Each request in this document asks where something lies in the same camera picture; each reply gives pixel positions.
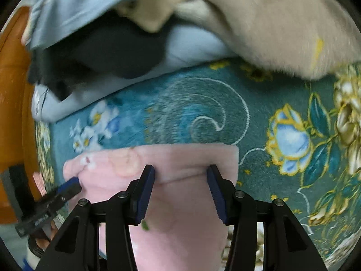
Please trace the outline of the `left hand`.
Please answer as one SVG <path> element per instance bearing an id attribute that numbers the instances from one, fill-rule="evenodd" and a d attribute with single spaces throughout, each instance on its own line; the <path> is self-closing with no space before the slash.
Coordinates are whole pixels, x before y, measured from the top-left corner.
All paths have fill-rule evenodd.
<path id="1" fill-rule="evenodd" d="M 54 220 L 51 220 L 49 223 L 47 223 L 43 228 L 42 231 L 45 234 L 44 238 L 36 238 L 36 244 L 38 247 L 40 247 L 43 251 L 47 249 L 47 247 L 50 245 L 50 242 L 53 240 L 55 235 L 58 232 L 58 227 L 56 226 Z"/>

